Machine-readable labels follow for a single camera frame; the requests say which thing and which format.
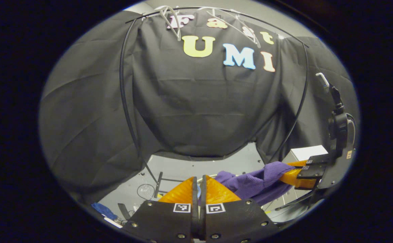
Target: purple cloth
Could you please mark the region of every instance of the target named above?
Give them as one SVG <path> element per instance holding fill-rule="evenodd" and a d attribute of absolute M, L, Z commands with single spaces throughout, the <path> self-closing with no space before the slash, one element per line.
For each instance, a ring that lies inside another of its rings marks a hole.
<path fill-rule="evenodd" d="M 239 176 L 221 171 L 215 180 L 222 183 L 241 199 L 252 198 L 263 206 L 284 195 L 292 188 L 291 185 L 279 181 L 284 173 L 292 169 L 295 169 L 295 167 L 276 161 L 266 164 L 260 170 Z"/>

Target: blue letter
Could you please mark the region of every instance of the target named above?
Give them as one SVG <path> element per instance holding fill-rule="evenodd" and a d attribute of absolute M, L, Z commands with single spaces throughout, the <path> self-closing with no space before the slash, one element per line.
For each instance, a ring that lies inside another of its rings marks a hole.
<path fill-rule="evenodd" d="M 249 69 L 255 69 L 255 65 L 253 64 L 253 49 L 249 47 L 243 48 L 243 50 L 238 52 L 237 48 L 233 44 L 223 44 L 223 46 L 226 49 L 226 58 L 224 60 L 224 64 L 227 66 L 234 66 L 235 63 L 232 61 L 232 58 L 234 57 L 235 62 L 237 63 L 237 66 L 241 66 L 241 63 L 243 63 L 243 66 L 245 68 Z"/>

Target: yellow letter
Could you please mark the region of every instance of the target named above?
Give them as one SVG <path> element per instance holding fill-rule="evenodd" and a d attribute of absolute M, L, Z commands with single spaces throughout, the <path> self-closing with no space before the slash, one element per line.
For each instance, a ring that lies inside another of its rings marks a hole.
<path fill-rule="evenodd" d="M 184 40 L 184 53 L 191 57 L 207 57 L 213 52 L 213 41 L 216 39 L 214 37 L 204 36 L 202 37 L 205 40 L 205 49 L 203 51 L 197 51 L 195 49 L 196 40 L 198 40 L 197 36 L 194 35 L 186 35 L 181 39 Z"/>
<path fill-rule="evenodd" d="M 220 21 L 216 18 L 208 19 L 207 26 L 212 27 L 212 28 L 222 28 L 222 29 L 228 28 L 226 23 L 223 23 L 222 21 Z"/>
<path fill-rule="evenodd" d="M 273 55 L 265 51 L 261 51 L 261 54 L 264 57 L 264 70 L 269 72 L 274 72 L 275 68 L 273 67 L 273 63 L 272 63 Z"/>
<path fill-rule="evenodd" d="M 274 44 L 273 40 L 271 40 L 271 38 L 273 38 L 273 36 L 271 36 L 270 34 L 268 34 L 267 32 L 260 32 L 263 35 L 264 40 L 266 41 L 266 43 L 269 44 Z"/>

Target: purple sweater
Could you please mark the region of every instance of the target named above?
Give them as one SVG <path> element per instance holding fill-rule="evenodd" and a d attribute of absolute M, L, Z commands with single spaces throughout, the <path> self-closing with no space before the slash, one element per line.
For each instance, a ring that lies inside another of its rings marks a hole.
<path fill-rule="evenodd" d="M 295 167 L 276 161 L 266 164 L 260 170 L 239 176 L 221 171 L 215 179 L 241 199 L 252 198 L 263 206 L 292 188 L 291 185 L 279 181 L 285 172 L 292 169 Z"/>

